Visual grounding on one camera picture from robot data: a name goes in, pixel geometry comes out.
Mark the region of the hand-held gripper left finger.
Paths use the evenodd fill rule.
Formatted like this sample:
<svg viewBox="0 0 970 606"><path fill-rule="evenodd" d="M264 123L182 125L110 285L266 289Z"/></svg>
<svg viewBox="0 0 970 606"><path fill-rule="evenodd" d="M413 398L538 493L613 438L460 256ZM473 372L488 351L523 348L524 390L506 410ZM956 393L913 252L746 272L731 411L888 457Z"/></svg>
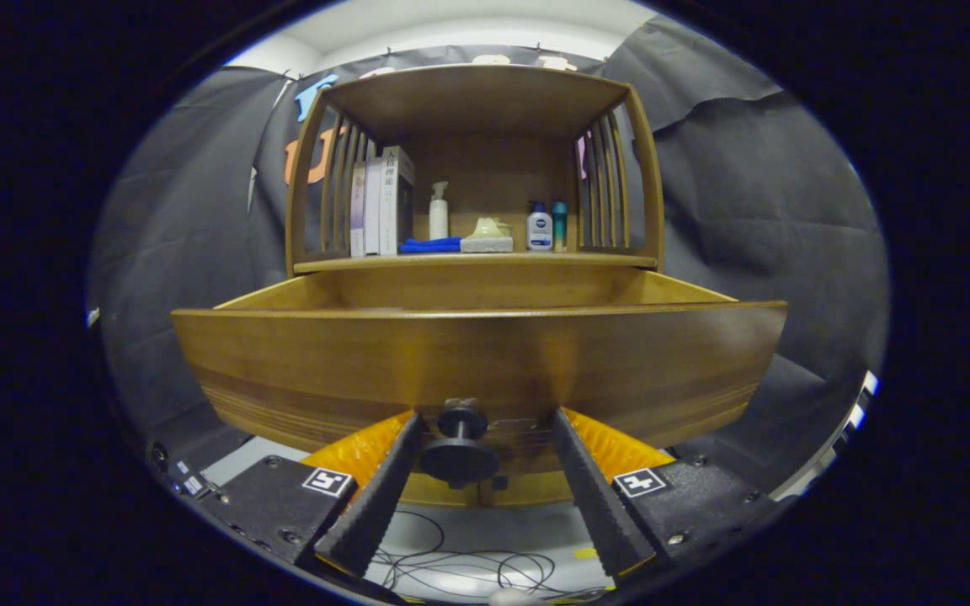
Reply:
<svg viewBox="0 0 970 606"><path fill-rule="evenodd" d="M421 415L404 412L304 460L270 455L199 505L277 560L362 578L399 506L421 433Z"/></svg>

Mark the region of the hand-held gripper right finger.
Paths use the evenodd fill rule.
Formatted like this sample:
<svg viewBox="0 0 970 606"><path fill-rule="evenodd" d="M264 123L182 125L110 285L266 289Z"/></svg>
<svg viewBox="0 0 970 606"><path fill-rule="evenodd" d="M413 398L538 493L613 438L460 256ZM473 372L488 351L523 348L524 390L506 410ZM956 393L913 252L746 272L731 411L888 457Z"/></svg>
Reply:
<svg viewBox="0 0 970 606"><path fill-rule="evenodd" d="M738 547L776 520L776 500L705 455L667 460L648 449L605 471L605 424L559 407L552 442L605 575L677 577Z"/></svg>

